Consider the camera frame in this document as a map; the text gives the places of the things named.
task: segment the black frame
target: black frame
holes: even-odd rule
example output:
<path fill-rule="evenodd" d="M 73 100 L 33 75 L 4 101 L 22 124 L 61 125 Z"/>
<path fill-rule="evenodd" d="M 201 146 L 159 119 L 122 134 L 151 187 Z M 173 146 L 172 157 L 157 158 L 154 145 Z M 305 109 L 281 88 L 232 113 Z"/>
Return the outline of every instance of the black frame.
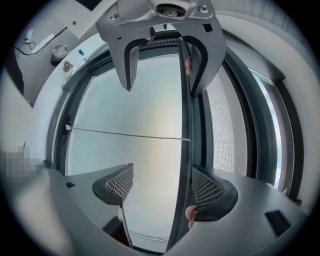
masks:
<path fill-rule="evenodd" d="M 181 146 L 184 147 L 184 150 L 181 150 L 179 187 L 167 251 L 189 231 L 189 221 L 185 217 L 185 211 L 188 206 L 196 204 L 195 195 L 192 191 L 192 165 L 213 167 L 214 161 L 214 137 L 207 91 L 203 91 L 195 98 L 190 93 L 189 76 L 185 66 L 186 60 L 191 57 L 190 47 L 186 42 L 181 40 L 178 42 L 182 107 L 185 110 L 189 109 L 187 116 L 182 115 L 182 136 L 185 132 L 186 136 L 190 136 L 191 143 L 184 145 L 183 143 L 186 141 L 183 141 Z M 185 131 L 183 128 L 184 121 L 189 124 L 185 126 L 188 129 Z"/>
<path fill-rule="evenodd" d="M 280 91 L 278 90 L 277 86 L 275 85 L 275 83 L 273 83 L 271 80 L 265 79 L 259 73 L 257 73 L 256 75 L 259 77 L 264 88 L 266 89 L 271 99 L 271 102 L 273 104 L 276 118 L 278 119 L 280 139 L 281 139 L 281 150 L 282 150 L 281 161 L 282 163 L 285 162 L 285 166 L 281 166 L 281 175 L 279 178 L 279 184 L 277 189 L 280 192 L 283 192 L 284 190 L 286 190 L 285 195 L 287 196 L 290 191 L 290 184 L 291 184 L 292 176 L 294 173 L 294 162 L 295 162 L 295 149 L 294 149 L 295 144 L 294 144 L 294 136 L 293 136 L 294 131 L 292 129 L 292 122 L 290 120 L 289 113 L 285 105 L 285 102 L 283 100 L 283 97 Z"/>
<path fill-rule="evenodd" d="M 286 193 L 288 198 L 295 201 L 297 200 L 299 194 L 302 176 L 304 172 L 304 139 L 298 112 L 288 92 L 288 89 L 286 88 L 282 80 L 276 81 L 274 84 L 277 90 L 279 91 L 280 96 L 282 97 L 283 103 L 288 114 L 289 122 L 291 124 L 294 161 L 292 174 L 291 176 L 285 177 L 284 183 L 288 184 L 288 191 Z"/>
<path fill-rule="evenodd" d="M 277 171 L 277 141 L 273 119 L 267 101 L 247 66 L 228 47 L 225 61 L 235 75 L 236 80 L 244 93 L 253 120 L 256 139 L 256 155 L 254 155 L 254 151 L 251 153 L 253 157 L 256 157 L 256 168 L 250 164 L 248 175 L 274 185 Z M 240 104 L 245 106 L 243 99 L 242 96 L 239 97 Z M 251 123 L 252 125 L 252 122 L 248 119 L 248 112 L 243 111 L 243 114 L 245 116 L 245 123 Z M 249 129 L 249 134 L 253 134 L 252 128 Z M 249 141 L 249 143 L 253 146 L 252 148 L 249 148 L 249 150 L 255 150 L 253 142 Z"/>

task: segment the black cable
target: black cable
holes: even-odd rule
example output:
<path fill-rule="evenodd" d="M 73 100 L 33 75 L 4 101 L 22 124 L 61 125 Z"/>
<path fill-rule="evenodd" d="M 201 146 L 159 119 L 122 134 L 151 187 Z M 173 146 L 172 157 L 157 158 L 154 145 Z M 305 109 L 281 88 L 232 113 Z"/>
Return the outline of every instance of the black cable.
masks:
<path fill-rule="evenodd" d="M 26 42 L 25 44 L 29 45 L 30 50 L 33 50 L 34 48 L 36 48 L 35 42 Z"/>
<path fill-rule="evenodd" d="M 41 49 L 39 49 L 39 50 L 38 50 L 37 52 L 35 52 L 35 53 L 25 53 L 25 52 L 23 52 L 22 50 L 20 50 L 19 48 L 15 47 L 15 46 L 14 46 L 13 48 L 17 49 L 19 52 L 21 52 L 23 55 L 26 55 L 26 56 L 35 55 L 35 54 L 37 54 L 38 52 L 40 52 L 42 49 L 44 49 L 48 44 L 50 44 L 53 39 L 55 39 L 56 37 L 60 36 L 60 35 L 62 34 L 62 32 L 65 31 L 66 29 L 67 29 L 67 27 L 65 27 L 64 29 L 62 29 L 58 34 L 56 34 L 53 38 L 51 38 L 50 41 L 48 41 Z"/>

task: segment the gray bracket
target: gray bracket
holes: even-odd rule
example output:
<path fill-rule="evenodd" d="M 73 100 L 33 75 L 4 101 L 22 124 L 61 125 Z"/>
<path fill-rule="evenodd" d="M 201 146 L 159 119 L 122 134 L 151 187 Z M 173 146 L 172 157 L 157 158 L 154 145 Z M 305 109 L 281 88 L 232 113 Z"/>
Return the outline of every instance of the gray bracket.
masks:
<path fill-rule="evenodd" d="M 214 79 L 226 54 L 226 42 L 210 0 L 118 0 L 96 23 L 108 42 L 121 85 L 132 89 L 137 75 L 139 46 L 155 35 L 153 26 L 172 24 L 192 44 L 190 93 L 200 95 Z"/>

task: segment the screw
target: screw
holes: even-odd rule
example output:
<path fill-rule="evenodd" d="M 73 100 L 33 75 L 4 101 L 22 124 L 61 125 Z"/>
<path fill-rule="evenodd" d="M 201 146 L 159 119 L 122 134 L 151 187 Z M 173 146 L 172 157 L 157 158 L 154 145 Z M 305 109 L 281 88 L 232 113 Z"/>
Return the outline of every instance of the screw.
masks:
<path fill-rule="evenodd" d="M 208 8 L 205 5 L 199 7 L 199 11 L 203 14 L 208 13 Z"/>
<path fill-rule="evenodd" d="M 175 10 L 164 10 L 163 15 L 168 17 L 178 17 L 178 13 Z"/>
<path fill-rule="evenodd" d="M 117 18 L 117 17 L 116 17 L 116 15 L 114 15 L 114 14 L 110 15 L 110 17 L 109 17 L 109 19 L 110 19 L 111 21 L 114 21 L 116 18 Z"/>

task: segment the glass pane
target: glass pane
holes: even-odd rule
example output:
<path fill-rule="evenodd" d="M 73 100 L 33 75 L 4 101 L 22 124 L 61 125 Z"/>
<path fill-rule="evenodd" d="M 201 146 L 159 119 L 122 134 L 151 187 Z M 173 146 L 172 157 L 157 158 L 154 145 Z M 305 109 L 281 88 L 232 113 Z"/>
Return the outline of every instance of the glass pane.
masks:
<path fill-rule="evenodd" d="M 130 239 L 134 246 L 165 252 L 176 210 L 181 135 L 177 55 L 140 60 L 130 92 L 111 69 L 92 77 L 82 97 L 69 139 L 66 175 L 133 163 L 133 186 L 123 206 Z M 79 202 L 99 228 L 110 220 L 106 209 L 92 214 L 96 207 Z"/>
<path fill-rule="evenodd" d="M 282 142 L 281 142 L 281 134 L 280 134 L 280 127 L 279 127 L 279 121 L 277 118 L 277 114 L 275 111 L 275 106 L 270 98 L 270 95 L 268 94 L 264 83 L 260 79 L 259 76 L 256 74 L 252 73 L 254 76 L 255 80 L 259 84 L 263 95 L 265 97 L 265 100 L 268 104 L 272 120 L 273 120 L 273 125 L 274 125 L 274 131 L 275 131 L 275 138 L 276 138 L 276 150 L 277 150 L 277 164 L 276 164 L 276 174 L 275 174 L 275 181 L 274 181 L 274 187 L 278 189 L 279 186 L 279 181 L 280 181 L 280 176 L 281 176 L 281 167 L 282 167 Z"/>

